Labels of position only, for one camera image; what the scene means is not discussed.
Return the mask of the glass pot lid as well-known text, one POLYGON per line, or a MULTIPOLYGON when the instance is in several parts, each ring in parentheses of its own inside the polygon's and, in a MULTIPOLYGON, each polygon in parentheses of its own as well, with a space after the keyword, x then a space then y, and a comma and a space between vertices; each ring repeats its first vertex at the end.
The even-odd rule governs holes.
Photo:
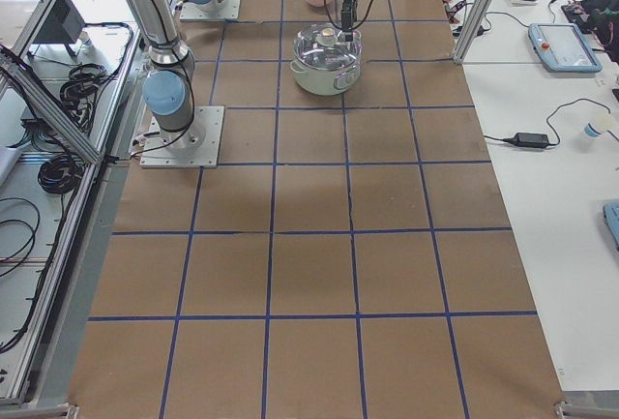
POLYGON ((359 62, 362 35, 354 31, 353 39, 349 42, 344 32, 331 24, 313 24, 297 33, 293 52, 302 64, 316 70, 345 69, 359 62))

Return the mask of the pale green cooking pot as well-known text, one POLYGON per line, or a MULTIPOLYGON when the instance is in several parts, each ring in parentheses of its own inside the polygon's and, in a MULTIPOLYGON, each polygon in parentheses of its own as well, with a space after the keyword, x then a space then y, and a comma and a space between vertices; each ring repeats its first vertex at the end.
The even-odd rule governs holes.
POLYGON ((339 70, 324 70, 312 68, 295 59, 289 68, 301 88, 318 96, 333 96, 348 91, 361 74, 361 66, 357 63, 339 70))

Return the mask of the black power adapter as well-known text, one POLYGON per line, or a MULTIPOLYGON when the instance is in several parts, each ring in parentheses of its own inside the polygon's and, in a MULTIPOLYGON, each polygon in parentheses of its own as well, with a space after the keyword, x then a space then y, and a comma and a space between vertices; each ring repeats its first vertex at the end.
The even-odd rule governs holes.
POLYGON ((546 149, 551 145, 546 134, 515 133, 511 137, 503 138, 503 142, 520 148, 546 149))

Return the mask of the blue teach pendant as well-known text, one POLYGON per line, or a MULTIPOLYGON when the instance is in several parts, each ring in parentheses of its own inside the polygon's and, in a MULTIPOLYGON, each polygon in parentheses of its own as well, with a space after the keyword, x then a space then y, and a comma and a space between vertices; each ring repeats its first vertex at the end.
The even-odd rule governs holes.
POLYGON ((550 72, 595 74, 602 70, 601 62, 574 24, 533 23, 527 36, 550 72))

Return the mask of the brown paper table mat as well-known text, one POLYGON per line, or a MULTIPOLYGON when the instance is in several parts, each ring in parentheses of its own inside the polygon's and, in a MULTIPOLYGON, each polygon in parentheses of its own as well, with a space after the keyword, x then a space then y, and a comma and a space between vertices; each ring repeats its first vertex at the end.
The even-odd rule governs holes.
POLYGON ((304 0, 185 23, 214 169, 119 164, 69 388, 83 418, 550 418, 562 393, 442 0, 361 0, 313 96, 304 0))

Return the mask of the paper cup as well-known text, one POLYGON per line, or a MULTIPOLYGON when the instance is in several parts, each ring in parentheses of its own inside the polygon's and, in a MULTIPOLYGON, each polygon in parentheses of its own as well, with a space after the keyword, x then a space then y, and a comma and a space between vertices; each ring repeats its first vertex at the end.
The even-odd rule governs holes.
POLYGON ((601 114, 593 117, 584 127, 584 133, 595 138, 606 133, 615 126, 616 120, 611 114, 601 114))

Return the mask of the grey box on floor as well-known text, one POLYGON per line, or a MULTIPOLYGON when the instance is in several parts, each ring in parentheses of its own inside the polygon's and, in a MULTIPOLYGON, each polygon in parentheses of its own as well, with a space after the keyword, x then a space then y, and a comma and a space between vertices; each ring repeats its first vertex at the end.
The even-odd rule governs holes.
POLYGON ((33 44, 63 45, 69 49, 84 27, 85 21, 72 0, 55 0, 33 44))

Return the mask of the aluminium frame post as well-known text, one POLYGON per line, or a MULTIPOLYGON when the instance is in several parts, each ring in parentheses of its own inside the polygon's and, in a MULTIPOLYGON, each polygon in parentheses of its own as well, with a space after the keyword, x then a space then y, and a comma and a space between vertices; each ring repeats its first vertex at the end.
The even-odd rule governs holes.
POLYGON ((491 1, 474 0, 472 9, 463 24, 454 49, 453 58, 456 63, 462 64, 464 62, 468 50, 478 36, 478 31, 491 1))

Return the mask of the aluminium frame rail left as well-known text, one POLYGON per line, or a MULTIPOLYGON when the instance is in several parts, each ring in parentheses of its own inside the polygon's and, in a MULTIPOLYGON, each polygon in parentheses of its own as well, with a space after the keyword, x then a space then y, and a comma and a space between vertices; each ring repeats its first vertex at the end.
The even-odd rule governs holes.
POLYGON ((81 160, 96 165, 103 159, 103 153, 96 149, 87 134, 65 113, 34 71, 4 45, 1 45, 1 71, 14 90, 21 94, 33 114, 62 136, 81 160))

